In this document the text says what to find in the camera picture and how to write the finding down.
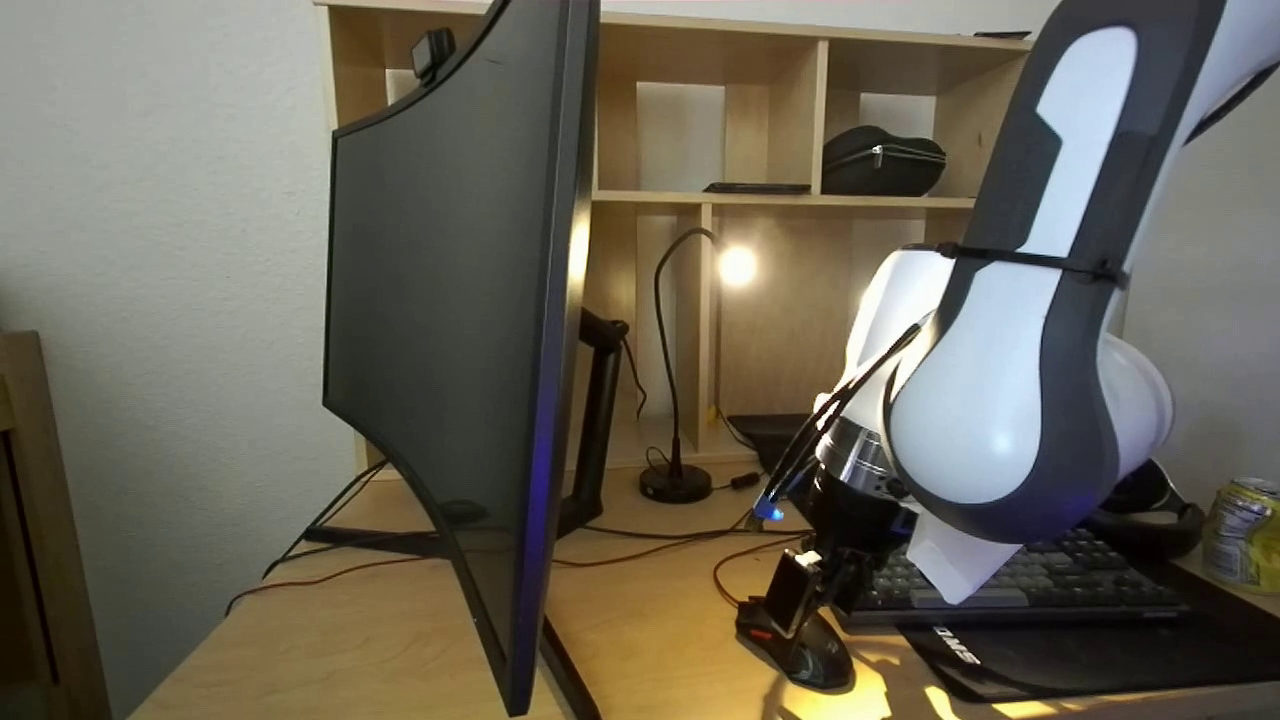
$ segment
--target wooden desk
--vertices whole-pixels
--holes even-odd
[[[747,496],[664,507],[638,496],[633,470],[610,476],[610,526],[726,526]],[[402,481],[377,481],[346,523],[425,526]],[[800,691],[732,635],[732,605],[714,586],[714,563],[762,535],[683,545],[650,561],[553,571],[547,612],[610,720],[795,720],[795,715],[1272,715],[1280,682],[1145,691],[1051,703],[958,703],[896,635],[857,635],[860,682],[846,697]],[[650,549],[600,533],[560,539],[560,561],[603,561]],[[316,581],[389,561],[326,552],[272,571]],[[763,592],[776,552],[726,566],[737,597]],[[503,715],[446,561],[402,561],[311,586],[278,586],[235,612],[136,708],[152,715]],[[570,715],[547,673],[535,681],[535,720]]]

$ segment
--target lamp base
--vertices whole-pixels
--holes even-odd
[[[642,470],[642,496],[662,505],[697,505],[714,496],[714,470],[697,464],[662,464]]]

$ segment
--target curved monitor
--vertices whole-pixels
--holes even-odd
[[[587,257],[596,0],[521,0],[331,135],[326,402],[412,482],[511,715],[545,624]]]

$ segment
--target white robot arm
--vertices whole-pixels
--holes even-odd
[[[884,261],[846,380],[753,507],[767,519],[793,498],[813,523],[813,549],[740,612],[755,651],[800,682],[848,681],[813,605],[863,586],[899,539],[899,498],[1001,566],[1153,455],[1168,383],[1109,330],[1131,242],[1173,155],[1275,64],[1275,0],[1064,0],[1050,16],[966,238]]]

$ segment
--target keyboard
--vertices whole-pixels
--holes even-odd
[[[966,605],[948,605],[914,561],[893,554],[852,609],[837,609],[846,627],[1131,624],[1176,620],[1184,612],[1187,605],[1168,583],[1145,575],[1087,526],[1019,549]]]

